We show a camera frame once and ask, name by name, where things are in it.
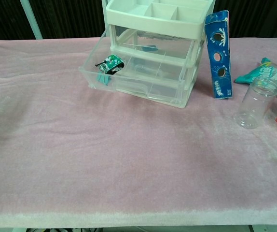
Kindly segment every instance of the oreo box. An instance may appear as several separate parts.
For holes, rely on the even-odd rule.
[[[212,13],[205,20],[214,98],[232,97],[229,11]]]

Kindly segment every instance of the dark curtain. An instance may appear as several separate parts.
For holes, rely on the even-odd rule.
[[[44,39],[98,37],[105,30],[101,0],[29,0]]]
[[[0,0],[0,40],[34,39],[19,0]]]
[[[97,37],[104,31],[101,0],[29,0],[42,36]],[[230,11],[231,37],[277,37],[277,0],[216,0]],[[0,0],[0,39],[34,39],[19,0]]]

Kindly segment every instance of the table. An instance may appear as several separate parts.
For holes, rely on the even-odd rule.
[[[185,109],[90,89],[98,38],[0,41],[0,227],[277,224],[277,99],[239,127],[212,97],[207,49]],[[231,39],[232,78],[277,38]]]

